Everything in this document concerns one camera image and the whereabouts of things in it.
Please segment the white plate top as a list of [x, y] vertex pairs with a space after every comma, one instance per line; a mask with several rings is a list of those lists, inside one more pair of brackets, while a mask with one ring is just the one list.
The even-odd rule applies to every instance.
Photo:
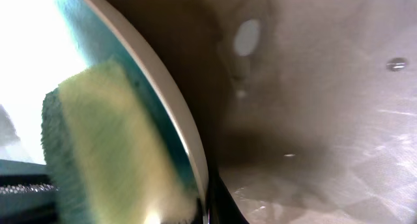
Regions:
[[[197, 185], [200, 223], [208, 223], [208, 170], [190, 110], [150, 44], [106, 0], [1, 0], [1, 160], [46, 166], [45, 96], [110, 59], [140, 80], [138, 93], [160, 130], [181, 143]], [[47, 167], [46, 174], [51, 180]]]

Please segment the green and yellow sponge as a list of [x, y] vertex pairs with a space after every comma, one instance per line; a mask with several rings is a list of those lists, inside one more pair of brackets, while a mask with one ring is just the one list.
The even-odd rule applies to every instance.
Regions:
[[42, 103], [42, 149], [62, 223], [200, 223], [200, 198], [175, 134], [160, 130], [140, 80], [112, 59]]

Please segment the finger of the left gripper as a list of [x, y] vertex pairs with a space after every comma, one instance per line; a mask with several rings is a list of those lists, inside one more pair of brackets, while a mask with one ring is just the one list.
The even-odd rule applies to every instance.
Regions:
[[1, 224], [58, 223], [57, 191], [45, 165], [1, 160]]

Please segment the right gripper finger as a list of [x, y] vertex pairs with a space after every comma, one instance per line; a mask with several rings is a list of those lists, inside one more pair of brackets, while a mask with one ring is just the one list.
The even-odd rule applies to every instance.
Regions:
[[209, 174], [207, 206], [210, 224], [249, 224], [217, 171]]

